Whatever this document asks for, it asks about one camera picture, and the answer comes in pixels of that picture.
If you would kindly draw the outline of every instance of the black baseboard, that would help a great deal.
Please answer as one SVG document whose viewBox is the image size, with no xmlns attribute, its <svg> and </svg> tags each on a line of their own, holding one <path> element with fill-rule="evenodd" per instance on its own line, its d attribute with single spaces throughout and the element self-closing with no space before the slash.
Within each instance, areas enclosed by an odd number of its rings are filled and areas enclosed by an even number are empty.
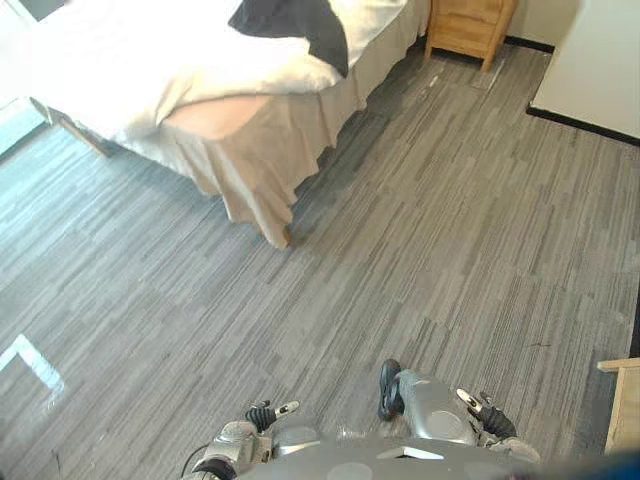
<svg viewBox="0 0 640 480">
<path fill-rule="evenodd" d="M 631 348 L 629 349 L 629 358 L 633 357 L 640 357 L 640 285 L 638 285 L 636 318 L 633 324 L 633 333 L 631 334 Z"/>
<path fill-rule="evenodd" d="M 533 40 L 527 40 L 526 38 L 512 37 L 511 35 L 504 37 L 504 43 L 518 47 L 532 48 L 545 53 L 553 53 L 556 49 L 556 47 L 548 43 L 535 42 Z"/>
<path fill-rule="evenodd" d="M 613 138 L 614 140 L 629 143 L 635 147 L 640 147 L 640 138 L 632 137 L 631 135 L 627 135 L 626 133 L 610 130 L 608 128 L 594 125 L 592 123 L 583 122 L 582 120 L 577 120 L 575 118 L 565 117 L 564 115 L 560 115 L 559 113 L 549 112 L 548 110 L 541 110 L 539 108 L 532 107 L 531 104 L 527 106 L 527 113 L 529 115 L 533 115 L 534 117 L 540 117 L 544 118 L 545 120 L 562 123 L 563 125 L 569 125 L 570 127 L 597 133 L 598 135 L 602 135 L 604 137 Z"/>
</svg>

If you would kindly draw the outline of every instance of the black cable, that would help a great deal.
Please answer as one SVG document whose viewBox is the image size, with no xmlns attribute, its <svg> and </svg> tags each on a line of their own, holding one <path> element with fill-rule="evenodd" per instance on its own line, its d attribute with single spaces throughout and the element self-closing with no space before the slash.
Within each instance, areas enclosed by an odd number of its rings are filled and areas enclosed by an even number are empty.
<svg viewBox="0 0 640 480">
<path fill-rule="evenodd" d="M 198 447 L 193 452 L 191 452 L 191 455 L 189 455 L 189 458 L 187 458 L 187 461 L 184 462 L 184 466 L 182 467 L 182 473 L 180 473 L 180 478 L 184 477 L 184 472 L 187 471 L 187 467 L 189 466 L 189 462 L 193 459 L 194 455 L 196 455 L 200 450 L 204 450 L 208 446 L 209 446 L 209 444 L 205 443 L 201 447 Z"/>
</svg>

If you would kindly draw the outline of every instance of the bed leg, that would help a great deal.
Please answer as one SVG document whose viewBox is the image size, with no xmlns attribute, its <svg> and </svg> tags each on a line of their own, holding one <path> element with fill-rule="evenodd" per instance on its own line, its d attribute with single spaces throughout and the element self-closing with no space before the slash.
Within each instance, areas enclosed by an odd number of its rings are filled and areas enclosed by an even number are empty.
<svg viewBox="0 0 640 480">
<path fill-rule="evenodd" d="M 74 137 L 76 137 L 78 140 L 83 142 L 88 147 L 90 147 L 93 150 L 95 150 L 100 155 L 102 155 L 104 157 L 110 157 L 112 155 L 112 152 L 110 150 L 105 148 L 99 141 L 97 141 L 96 139 L 92 138 L 88 133 L 83 132 L 78 127 L 76 127 L 73 124 L 73 122 L 70 122 L 66 118 L 62 117 L 62 118 L 58 119 L 58 123 L 65 130 L 70 132 Z"/>
<path fill-rule="evenodd" d="M 291 246 L 291 232 L 289 231 L 289 226 L 285 225 L 282 230 L 282 235 L 284 235 L 285 240 L 287 241 L 287 247 Z"/>
</svg>

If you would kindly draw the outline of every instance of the floor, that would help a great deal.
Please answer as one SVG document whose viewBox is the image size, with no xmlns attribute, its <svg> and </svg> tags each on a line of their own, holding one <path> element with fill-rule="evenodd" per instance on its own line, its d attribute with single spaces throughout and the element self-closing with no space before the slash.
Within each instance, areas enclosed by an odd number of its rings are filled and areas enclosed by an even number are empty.
<svg viewBox="0 0 640 480">
<path fill-rule="evenodd" d="M 26 98 L 0 105 L 0 161 L 19 148 L 31 135 L 44 127 L 44 118 Z"/>
<path fill-rule="evenodd" d="M 58 129 L 3 162 L 0 351 L 28 360 L 0 360 L 7 479 L 175 479 L 265 398 L 389 432 L 389 356 L 491 393 L 545 459 L 602 451 L 595 363 L 629 349 L 640 150 L 527 116 L 548 61 L 504 47 L 481 74 L 412 48 L 301 186 L 286 251 Z"/>
</svg>

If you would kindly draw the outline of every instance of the white wall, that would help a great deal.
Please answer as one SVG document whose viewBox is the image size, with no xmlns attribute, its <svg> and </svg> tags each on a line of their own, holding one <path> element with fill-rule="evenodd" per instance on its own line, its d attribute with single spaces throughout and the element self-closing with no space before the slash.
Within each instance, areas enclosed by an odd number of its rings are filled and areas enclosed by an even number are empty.
<svg viewBox="0 0 640 480">
<path fill-rule="evenodd" d="M 640 138 L 640 2 L 582 3 L 531 106 Z"/>
<path fill-rule="evenodd" d="M 580 2 L 581 0 L 518 0 L 508 33 L 514 37 L 558 45 L 571 27 Z"/>
</svg>

